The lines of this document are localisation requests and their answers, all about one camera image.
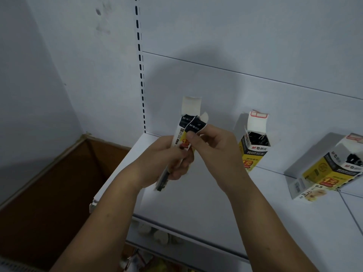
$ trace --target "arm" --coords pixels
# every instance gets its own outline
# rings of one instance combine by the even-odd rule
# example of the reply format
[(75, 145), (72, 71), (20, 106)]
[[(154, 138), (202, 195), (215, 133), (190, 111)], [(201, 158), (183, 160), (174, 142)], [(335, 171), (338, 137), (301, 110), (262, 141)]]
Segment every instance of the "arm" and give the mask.
[(171, 140), (159, 138), (115, 177), (51, 272), (116, 271), (140, 190), (155, 183), (174, 160), (185, 158), (171, 179), (185, 174), (193, 161), (192, 151), (169, 148)]
[(187, 138), (228, 196), (252, 269), (317, 271), (248, 176), (233, 133), (207, 125), (201, 134)]

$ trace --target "yellow label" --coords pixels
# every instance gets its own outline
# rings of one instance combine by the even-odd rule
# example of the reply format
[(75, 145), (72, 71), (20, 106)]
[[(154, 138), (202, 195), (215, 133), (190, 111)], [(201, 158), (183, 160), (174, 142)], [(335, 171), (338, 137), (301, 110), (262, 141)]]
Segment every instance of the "yellow label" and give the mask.
[(303, 176), (316, 184), (326, 186), (330, 190), (334, 190), (354, 178), (351, 175), (335, 172), (324, 157), (306, 170)]
[(243, 164), (248, 172), (252, 171), (252, 169), (257, 165), (257, 163), (263, 158), (263, 155), (245, 155), (243, 150), (242, 141), (238, 143), (242, 154)]

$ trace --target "hand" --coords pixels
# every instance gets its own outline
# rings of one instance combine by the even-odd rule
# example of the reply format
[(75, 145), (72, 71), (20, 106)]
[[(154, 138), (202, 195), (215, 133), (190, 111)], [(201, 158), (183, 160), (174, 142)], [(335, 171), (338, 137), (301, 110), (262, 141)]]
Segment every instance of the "hand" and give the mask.
[(232, 132), (208, 124), (199, 134), (202, 136), (189, 131), (187, 139), (225, 193), (233, 191), (249, 179)]
[[(171, 164), (172, 173), (169, 179), (176, 180), (186, 174), (189, 165), (194, 161), (192, 149), (189, 151), (182, 150), (178, 147), (170, 148), (173, 136), (162, 136), (151, 144), (133, 163), (127, 168), (134, 187), (141, 190), (155, 183), (167, 165)], [(179, 160), (183, 162), (175, 168), (175, 164), (179, 164)]]

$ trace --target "fingernail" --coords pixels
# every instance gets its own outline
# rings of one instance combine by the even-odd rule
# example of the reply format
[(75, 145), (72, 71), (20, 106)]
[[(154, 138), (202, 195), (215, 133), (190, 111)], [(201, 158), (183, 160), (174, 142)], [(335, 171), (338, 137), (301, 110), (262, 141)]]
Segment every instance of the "fingernail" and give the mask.
[(195, 136), (196, 136), (196, 134), (194, 132), (192, 132), (192, 131), (187, 132), (188, 139), (193, 139), (193, 137), (195, 137)]

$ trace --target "barcode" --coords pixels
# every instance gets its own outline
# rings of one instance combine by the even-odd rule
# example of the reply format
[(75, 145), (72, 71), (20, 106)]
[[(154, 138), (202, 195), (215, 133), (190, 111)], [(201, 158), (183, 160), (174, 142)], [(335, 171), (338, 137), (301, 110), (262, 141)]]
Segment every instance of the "barcode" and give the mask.
[(300, 184), (299, 184), (299, 182), (295, 182), (295, 189), (296, 189), (296, 191), (298, 192), (298, 193), (300, 193)]

